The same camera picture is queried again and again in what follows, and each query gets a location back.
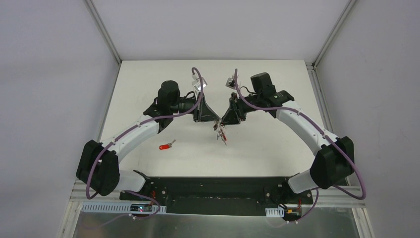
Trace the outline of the key organizer with red handle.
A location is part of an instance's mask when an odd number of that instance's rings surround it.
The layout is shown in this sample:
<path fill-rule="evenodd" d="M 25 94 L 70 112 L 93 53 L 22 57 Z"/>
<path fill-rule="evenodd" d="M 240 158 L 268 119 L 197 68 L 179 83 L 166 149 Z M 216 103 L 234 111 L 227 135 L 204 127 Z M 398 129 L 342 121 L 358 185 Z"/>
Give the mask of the key organizer with red handle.
<path fill-rule="evenodd" d="M 213 125 L 213 130 L 216 132 L 216 139 L 221 140 L 225 145 L 227 145 L 227 137 L 224 130 L 224 125 L 220 120 L 216 120 Z"/>

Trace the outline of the key with red tag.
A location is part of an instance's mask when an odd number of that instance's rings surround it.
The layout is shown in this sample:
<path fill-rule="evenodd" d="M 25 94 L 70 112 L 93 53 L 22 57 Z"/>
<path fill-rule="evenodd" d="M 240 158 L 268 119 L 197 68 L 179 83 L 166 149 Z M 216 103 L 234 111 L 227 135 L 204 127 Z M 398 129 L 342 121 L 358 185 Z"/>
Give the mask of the key with red tag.
<path fill-rule="evenodd" d="M 159 146 L 159 150 L 166 150 L 166 149 L 170 149 L 170 148 L 172 147 L 172 145 L 173 145 L 173 143 L 174 143 L 175 141 L 176 141 L 176 140 L 173 140 L 173 141 L 171 141 L 171 142 L 169 142 L 169 143 L 167 143 L 167 144 L 160 145 L 160 146 Z"/>

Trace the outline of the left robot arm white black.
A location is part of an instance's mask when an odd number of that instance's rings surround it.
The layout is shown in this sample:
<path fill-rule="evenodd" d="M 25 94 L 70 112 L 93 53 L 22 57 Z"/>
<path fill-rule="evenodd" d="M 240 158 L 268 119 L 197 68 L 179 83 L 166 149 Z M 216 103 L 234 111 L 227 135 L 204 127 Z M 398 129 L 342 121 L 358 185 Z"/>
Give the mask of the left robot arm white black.
<path fill-rule="evenodd" d="M 177 82 L 164 81 L 157 97 L 134 123 L 101 142 L 88 141 L 76 177 L 86 184 L 87 189 L 93 189 L 101 196 L 129 190 L 138 200 L 148 199 L 151 187 L 146 184 L 147 177 L 141 172 L 121 170 L 119 164 L 141 143 L 166 129 L 175 116 L 191 114 L 194 122 L 219 120 L 205 101 L 203 88 L 207 82 L 195 79 L 192 85 L 194 90 L 181 96 Z"/>

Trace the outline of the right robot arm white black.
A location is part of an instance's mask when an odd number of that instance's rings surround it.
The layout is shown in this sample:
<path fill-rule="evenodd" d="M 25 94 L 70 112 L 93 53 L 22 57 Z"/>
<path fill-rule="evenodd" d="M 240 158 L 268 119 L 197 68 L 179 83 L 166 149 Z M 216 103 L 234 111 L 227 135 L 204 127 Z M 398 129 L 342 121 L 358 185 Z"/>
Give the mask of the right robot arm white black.
<path fill-rule="evenodd" d="M 281 197 L 285 202 L 294 203 L 302 192 L 312 188 L 330 188 L 354 173 L 354 144 L 349 137 L 340 138 L 321 128 L 303 112 L 290 93 L 276 90 L 268 73 L 253 75 L 251 83 L 254 90 L 245 97 L 239 94 L 235 75 L 227 80 L 226 86 L 234 91 L 222 124 L 237 125 L 246 120 L 248 113 L 265 111 L 288 126 L 315 157 L 308 170 L 282 184 Z"/>

